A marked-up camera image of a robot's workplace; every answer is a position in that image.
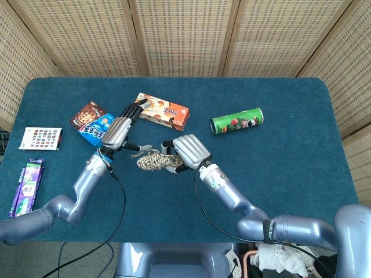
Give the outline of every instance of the blue tablecloth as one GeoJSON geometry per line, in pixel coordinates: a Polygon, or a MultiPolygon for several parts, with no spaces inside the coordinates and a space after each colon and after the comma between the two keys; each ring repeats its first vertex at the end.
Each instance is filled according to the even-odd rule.
{"type": "MultiPolygon", "coordinates": [[[[72,185],[94,148],[67,121],[90,100],[119,115],[139,92],[189,107],[191,116],[182,133],[140,119],[131,130],[131,142],[160,148],[163,140],[195,134],[213,154],[213,162],[270,217],[293,214],[332,223],[337,209],[358,202],[329,93],[319,79],[41,78],[26,87],[0,168],[1,218],[7,218],[20,170],[29,158],[45,159],[36,209],[58,194],[74,197],[72,185]],[[254,107],[264,112],[261,126],[218,136],[210,131],[211,118],[254,107]],[[60,150],[18,150],[26,126],[62,127],[60,150]]],[[[142,171],[131,154],[115,155],[114,169],[125,184],[128,203],[114,241],[231,241],[201,213],[193,171],[142,171]]],[[[201,181],[199,187],[211,218],[234,233],[241,215],[227,211],[201,181]]],[[[121,207],[121,190],[107,175],[81,222],[57,220],[35,239],[102,241],[113,231],[121,207]]]]}

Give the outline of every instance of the green can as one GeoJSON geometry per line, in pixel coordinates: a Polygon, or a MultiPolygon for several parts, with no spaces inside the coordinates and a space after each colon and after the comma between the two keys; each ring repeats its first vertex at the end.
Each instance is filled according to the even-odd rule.
{"type": "Polygon", "coordinates": [[[220,134],[250,126],[261,125],[263,122],[263,112],[260,108],[254,108],[211,119],[210,127],[214,134],[220,134]]]}

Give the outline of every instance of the orange snack box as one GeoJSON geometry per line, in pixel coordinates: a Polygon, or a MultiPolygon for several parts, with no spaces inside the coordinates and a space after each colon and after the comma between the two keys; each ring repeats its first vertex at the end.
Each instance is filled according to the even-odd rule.
{"type": "Polygon", "coordinates": [[[183,131],[186,121],[190,116],[188,107],[184,107],[175,103],[170,103],[166,100],[161,100],[150,96],[149,94],[139,93],[135,102],[147,98],[151,106],[145,109],[140,117],[159,123],[163,126],[168,126],[173,129],[183,131]]]}

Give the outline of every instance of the cable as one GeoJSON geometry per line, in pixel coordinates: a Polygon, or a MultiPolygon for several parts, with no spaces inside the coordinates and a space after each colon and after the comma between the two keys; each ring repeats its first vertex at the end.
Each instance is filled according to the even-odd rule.
{"type": "Polygon", "coordinates": [[[113,178],[118,182],[118,184],[120,185],[121,187],[121,190],[122,190],[122,195],[123,195],[123,208],[122,208],[122,212],[121,212],[121,216],[120,216],[120,220],[114,230],[114,232],[111,234],[111,236],[109,236],[108,239],[106,239],[104,242],[102,242],[101,244],[99,244],[97,247],[95,247],[94,249],[90,250],[89,252],[86,252],[84,255],[81,255],[80,257],[78,258],[75,258],[69,262],[66,262],[65,264],[62,264],[61,266],[58,266],[57,268],[54,268],[52,271],[50,271],[49,273],[47,273],[46,275],[42,276],[42,278],[47,278],[48,276],[50,276],[51,274],[53,274],[54,272],[58,271],[59,269],[67,266],[67,265],[70,265],[70,264],[73,264],[74,262],[82,259],[82,258],[85,258],[86,256],[90,255],[91,253],[97,251],[100,247],[104,246],[106,243],[108,243],[116,234],[118,228],[120,227],[121,225],[121,222],[122,222],[122,219],[123,219],[123,215],[125,213],[125,209],[126,209],[126,192],[125,192],[125,189],[120,181],[120,179],[116,176],[116,174],[112,171],[111,172],[111,176],[113,176],[113,178]]]}
{"type": "Polygon", "coordinates": [[[63,252],[63,247],[67,244],[68,242],[64,242],[62,244],[62,246],[60,247],[60,251],[59,251],[59,258],[58,258],[58,267],[60,266],[60,260],[61,260],[61,257],[62,257],[62,252],[63,252]]]}
{"type": "Polygon", "coordinates": [[[102,151],[100,150],[100,148],[97,149],[97,153],[98,153],[100,159],[103,161],[103,163],[107,167],[107,169],[110,171],[110,173],[113,172],[111,163],[108,162],[108,160],[104,157],[104,155],[102,155],[102,151]]]}
{"type": "Polygon", "coordinates": [[[2,143],[2,148],[3,150],[5,151],[6,150],[6,147],[5,147],[5,137],[4,137],[4,134],[0,133],[1,135],[1,143],[2,143]]]}
{"type": "Polygon", "coordinates": [[[113,275],[112,278],[116,278],[116,274],[117,274],[117,266],[116,266],[116,268],[115,268],[115,273],[114,273],[114,275],[113,275]]]}
{"type": "MultiPolygon", "coordinates": [[[[197,202],[198,202],[198,205],[200,207],[200,209],[202,210],[204,216],[206,217],[206,219],[209,221],[209,223],[214,227],[216,228],[219,232],[222,232],[223,234],[233,238],[233,239],[237,239],[239,240],[240,242],[247,242],[247,243],[264,243],[263,241],[255,241],[255,240],[246,240],[246,239],[241,239],[240,237],[238,236],[235,236],[235,235],[232,235],[231,233],[228,233],[226,232],[225,230],[221,229],[217,224],[215,224],[211,219],[210,217],[208,216],[206,210],[204,209],[200,199],[199,199],[199,196],[198,196],[198,190],[197,190],[197,172],[199,171],[199,169],[201,168],[203,163],[201,163],[198,168],[196,169],[195,171],[195,175],[194,175],[194,189],[195,189],[195,194],[196,194],[196,198],[197,198],[197,202]]],[[[323,262],[321,262],[315,255],[309,253],[307,250],[304,250],[302,248],[300,248],[299,246],[296,246],[296,245],[293,245],[293,244],[290,244],[290,243],[285,243],[285,242],[277,242],[277,241],[274,241],[275,244],[281,244],[281,245],[284,245],[284,246],[289,246],[289,247],[292,247],[294,249],[297,249],[305,254],[307,254],[308,256],[310,256],[312,259],[316,260],[319,264],[321,264],[323,266],[323,268],[326,269],[326,271],[331,274],[333,277],[335,277],[335,274],[328,268],[328,266],[326,266],[323,262]]]]}
{"type": "Polygon", "coordinates": [[[111,249],[111,252],[112,252],[112,255],[111,255],[111,258],[110,260],[108,261],[108,263],[105,265],[105,267],[99,272],[97,278],[100,278],[100,276],[103,274],[103,272],[106,271],[106,269],[109,267],[109,265],[111,264],[112,260],[114,259],[114,255],[115,255],[115,252],[114,252],[114,249],[112,248],[112,245],[110,245],[109,242],[107,242],[108,246],[110,247],[111,249]]]}
{"type": "Polygon", "coordinates": [[[234,266],[232,268],[231,273],[228,275],[228,278],[233,278],[233,271],[235,270],[235,268],[237,266],[237,259],[233,259],[233,262],[234,262],[234,266]]]}

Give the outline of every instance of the braided rope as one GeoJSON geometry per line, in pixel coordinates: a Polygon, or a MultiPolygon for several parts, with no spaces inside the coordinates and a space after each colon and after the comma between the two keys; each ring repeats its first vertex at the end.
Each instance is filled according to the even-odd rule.
{"type": "MultiPolygon", "coordinates": [[[[132,155],[132,158],[136,158],[145,152],[140,152],[137,155],[132,155]]],[[[139,168],[145,171],[161,170],[166,166],[177,167],[183,164],[183,161],[179,155],[163,155],[157,149],[150,149],[147,155],[137,160],[139,168]]]]}

